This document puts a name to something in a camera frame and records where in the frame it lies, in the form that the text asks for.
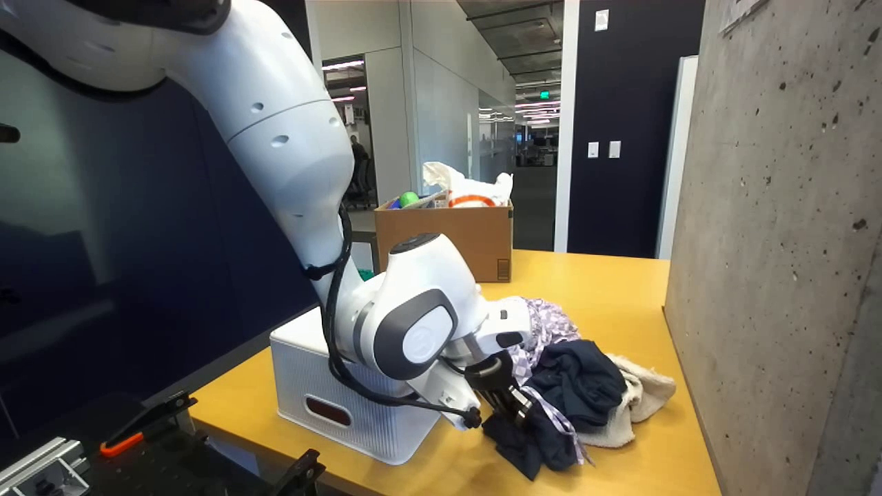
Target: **cable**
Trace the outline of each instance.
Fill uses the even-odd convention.
[[[377,405],[411,405],[411,409],[424,409],[424,412],[439,412],[439,414],[454,414],[462,417],[465,427],[480,427],[480,412],[457,412],[457,409],[447,409],[447,405],[432,405],[432,403],[420,403],[417,395],[411,398],[389,398],[389,395],[377,395],[373,389],[367,389],[362,380],[355,380],[355,376],[349,372],[349,366],[344,363],[340,347],[336,347],[336,299],[340,299],[340,283],[342,283],[342,272],[347,268],[347,260],[354,254],[354,224],[349,216],[344,213],[344,208],[340,210],[342,219],[342,230],[344,230],[344,239],[342,239],[342,250],[334,261],[334,272],[330,272],[330,290],[327,290],[327,304],[323,307],[323,334],[325,334],[325,345],[327,345],[327,369],[330,376],[344,384],[347,389],[354,389],[355,395],[377,403]]]

